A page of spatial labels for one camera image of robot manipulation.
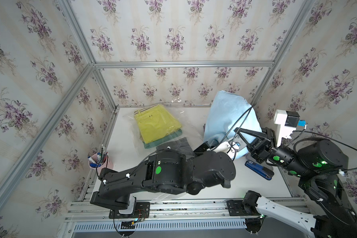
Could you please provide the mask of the light blue trousers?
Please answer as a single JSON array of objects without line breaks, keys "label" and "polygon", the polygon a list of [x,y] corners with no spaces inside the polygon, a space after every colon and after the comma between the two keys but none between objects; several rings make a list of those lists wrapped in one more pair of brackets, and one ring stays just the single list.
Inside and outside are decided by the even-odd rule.
[{"label": "light blue trousers", "polygon": [[254,109],[248,113],[251,105],[239,95],[219,91],[211,105],[204,130],[204,142],[216,146],[226,133],[238,126],[243,129],[261,132],[262,129]]}]

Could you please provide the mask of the clear plastic vacuum bag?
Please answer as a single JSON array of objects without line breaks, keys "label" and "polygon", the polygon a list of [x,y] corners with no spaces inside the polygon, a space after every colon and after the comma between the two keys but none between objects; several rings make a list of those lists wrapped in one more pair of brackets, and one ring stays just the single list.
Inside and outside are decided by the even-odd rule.
[{"label": "clear plastic vacuum bag", "polygon": [[132,137],[134,151],[142,158],[169,147],[190,159],[195,148],[203,143],[206,116],[201,108],[155,104],[132,108],[122,118]]}]

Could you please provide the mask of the dark grey trousers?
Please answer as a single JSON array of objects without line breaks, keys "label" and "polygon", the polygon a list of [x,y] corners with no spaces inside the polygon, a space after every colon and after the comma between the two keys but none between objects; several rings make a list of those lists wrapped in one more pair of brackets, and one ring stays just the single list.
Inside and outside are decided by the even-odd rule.
[{"label": "dark grey trousers", "polygon": [[191,148],[191,146],[189,145],[189,142],[186,137],[158,145],[156,147],[156,150],[162,150],[168,148],[172,150],[176,150],[180,154],[185,155],[187,159],[195,157],[195,153]]}]

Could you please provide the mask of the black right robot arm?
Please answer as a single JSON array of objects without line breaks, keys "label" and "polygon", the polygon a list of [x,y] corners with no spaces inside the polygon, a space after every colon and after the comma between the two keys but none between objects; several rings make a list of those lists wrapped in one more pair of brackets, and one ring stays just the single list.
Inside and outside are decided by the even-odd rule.
[{"label": "black right robot arm", "polygon": [[299,178],[298,187],[325,215],[298,212],[249,190],[243,200],[248,213],[259,213],[279,220],[307,234],[310,238],[357,238],[357,212],[352,207],[339,175],[348,171],[348,156],[329,137],[308,137],[314,144],[300,150],[277,145],[272,129],[262,132],[236,128],[259,163],[271,162]]}]

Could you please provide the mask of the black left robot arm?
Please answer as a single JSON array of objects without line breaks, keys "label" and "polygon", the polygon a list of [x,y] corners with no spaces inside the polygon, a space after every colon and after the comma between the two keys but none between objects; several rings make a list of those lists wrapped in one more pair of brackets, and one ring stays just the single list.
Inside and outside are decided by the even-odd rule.
[{"label": "black left robot arm", "polygon": [[111,210],[128,209],[137,192],[197,195],[207,187],[230,188],[236,177],[233,160],[225,152],[209,150],[202,144],[193,150],[187,139],[157,146],[137,166],[117,172],[102,169],[102,182],[90,203]]}]

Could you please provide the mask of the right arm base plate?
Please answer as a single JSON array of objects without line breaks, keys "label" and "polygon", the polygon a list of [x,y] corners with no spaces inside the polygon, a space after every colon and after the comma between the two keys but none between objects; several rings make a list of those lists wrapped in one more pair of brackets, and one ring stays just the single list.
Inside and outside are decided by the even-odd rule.
[{"label": "right arm base plate", "polygon": [[229,216],[258,216],[259,213],[256,209],[254,202],[243,200],[228,200],[226,202]]}]

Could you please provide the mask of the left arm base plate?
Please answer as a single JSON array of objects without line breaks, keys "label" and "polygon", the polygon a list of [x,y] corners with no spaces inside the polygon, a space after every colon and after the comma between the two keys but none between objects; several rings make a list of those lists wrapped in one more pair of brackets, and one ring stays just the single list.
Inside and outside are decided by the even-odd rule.
[{"label": "left arm base plate", "polygon": [[136,202],[125,210],[111,210],[109,219],[148,218],[150,205],[150,202]]}]

